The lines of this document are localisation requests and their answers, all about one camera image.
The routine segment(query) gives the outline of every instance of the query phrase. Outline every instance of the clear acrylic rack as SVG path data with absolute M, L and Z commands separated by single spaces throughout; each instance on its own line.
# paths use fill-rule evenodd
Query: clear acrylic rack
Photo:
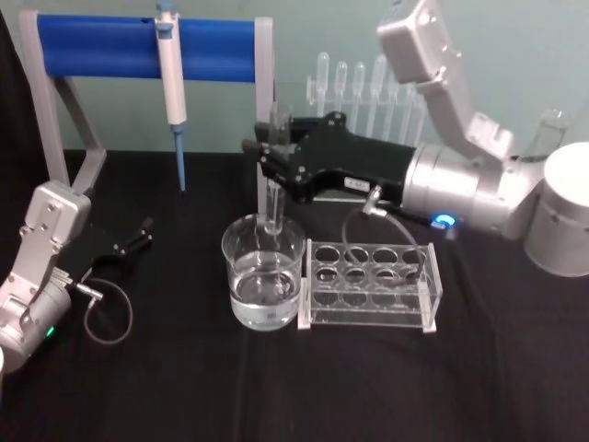
M 306 283 L 299 305 L 299 328 L 315 324 L 355 324 L 421 328 L 435 332 L 442 282 L 433 244 L 401 246 L 352 244 L 360 265 L 343 244 L 307 241 Z M 392 281 L 415 273 L 414 283 Z

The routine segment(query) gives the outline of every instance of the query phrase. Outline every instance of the glass beaker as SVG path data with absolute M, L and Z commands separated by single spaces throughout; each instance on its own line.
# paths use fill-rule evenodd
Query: glass beaker
M 289 218 L 279 231 L 264 215 L 239 218 L 227 228 L 221 247 L 227 259 L 231 308 L 246 327 L 278 330 L 298 310 L 305 235 Z

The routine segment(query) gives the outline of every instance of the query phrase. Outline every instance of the plastic dropper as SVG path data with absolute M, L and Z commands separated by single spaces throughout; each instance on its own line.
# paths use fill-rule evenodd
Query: plastic dropper
M 387 70 L 387 59 L 384 55 L 376 57 L 375 66 L 372 71 L 372 80 L 370 82 L 370 111 L 368 112 L 368 124 L 366 125 L 366 136 L 372 136 L 375 128 L 376 107 L 378 106 L 378 97 L 383 88 L 385 81 L 385 72 Z
M 350 119 L 350 132 L 356 132 L 356 123 L 358 123 L 358 110 L 360 109 L 360 102 L 362 101 L 362 91 L 364 89 L 364 79 L 366 77 L 366 68 L 364 63 L 358 62 L 353 69 L 352 81 L 352 117 Z
M 388 75 L 387 92 L 388 104 L 387 114 L 385 115 L 385 128 L 383 129 L 383 140 L 388 141 L 390 138 L 390 127 L 393 123 L 393 113 L 395 112 L 395 105 L 397 104 L 398 84 L 395 76 L 390 73 Z
M 423 97 L 419 96 L 416 99 L 415 107 L 420 112 L 419 120 L 415 128 L 415 138 L 413 139 L 413 146 L 417 145 L 422 141 L 423 124 L 425 123 L 425 102 Z
M 346 79 L 348 76 L 348 65 L 345 62 L 339 62 L 335 71 L 335 110 L 341 112 L 343 105 L 343 95 L 346 91 Z
M 404 145 L 407 142 L 407 132 L 409 131 L 409 121 L 413 110 L 413 101 L 415 99 L 415 89 L 408 87 L 405 95 L 405 113 L 401 122 L 401 129 L 398 133 L 398 143 Z
M 325 114 L 325 96 L 329 82 L 329 54 L 322 52 L 317 58 L 317 116 Z

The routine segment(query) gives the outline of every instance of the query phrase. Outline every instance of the label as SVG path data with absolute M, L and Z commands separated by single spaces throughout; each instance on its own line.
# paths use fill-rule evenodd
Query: label
M 343 180 L 343 185 L 348 189 L 353 189 L 355 191 L 370 192 L 370 183 L 368 181 L 357 180 L 356 178 L 346 177 Z

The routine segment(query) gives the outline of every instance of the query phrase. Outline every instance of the gray cable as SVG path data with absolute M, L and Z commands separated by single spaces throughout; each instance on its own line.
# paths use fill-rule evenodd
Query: gray cable
M 120 338 L 114 339 L 112 341 L 105 341 L 104 339 L 98 338 L 97 335 L 94 334 L 94 332 L 92 332 L 90 330 L 90 327 L 88 326 L 88 318 L 90 317 L 90 311 L 92 311 L 92 308 L 96 305 L 96 303 L 92 301 L 86 310 L 86 314 L 84 315 L 84 329 L 86 329 L 86 333 L 92 341 L 94 341 L 95 343 L 99 343 L 101 345 L 116 345 L 118 343 L 123 342 L 125 339 L 127 339 L 127 336 L 129 336 L 129 333 L 131 333 L 131 329 L 133 328 L 133 306 L 131 305 L 131 300 L 122 288 L 112 283 L 111 281 L 107 281 L 106 279 L 88 278 L 86 279 L 85 284 L 87 283 L 97 283 L 99 285 L 103 284 L 117 291 L 122 296 L 122 299 L 125 301 L 125 304 L 129 309 L 129 325 L 127 326 L 127 330 L 125 330 L 125 333 L 123 333 Z
M 350 219 L 352 219 L 353 216 L 358 215 L 358 214 L 364 214 L 364 212 L 361 209 L 353 209 L 343 220 L 343 224 L 341 225 L 341 242 L 343 243 L 343 247 L 346 249 L 346 252 L 348 253 L 348 255 L 350 255 L 350 259 L 353 261 L 353 263 L 356 265 L 362 265 L 362 263 L 360 261 L 358 261 L 358 259 L 354 256 L 353 250 L 350 247 L 350 243 L 348 242 L 348 235 L 347 235 L 348 223 L 350 222 Z M 415 240 L 413 235 L 411 235 L 411 233 L 405 228 L 405 226 L 403 226 L 400 223 L 400 221 L 398 221 L 396 219 L 396 217 L 387 213 L 387 215 L 385 216 L 384 219 L 386 219 L 386 221 L 388 221 L 390 224 L 392 224 L 394 227 L 396 227 L 397 230 L 399 232 L 401 232 L 403 234 L 403 236 L 407 239 L 409 244 L 415 248 L 415 252 L 417 253 L 418 260 L 419 260 L 419 265 L 417 267 L 416 273 L 409 273 L 402 280 L 387 282 L 387 286 L 404 285 L 407 282 L 412 281 L 413 279 L 419 279 L 420 275 L 422 274 L 425 259 L 423 258 L 423 255 L 419 252 L 419 245 L 417 244 L 417 241 Z

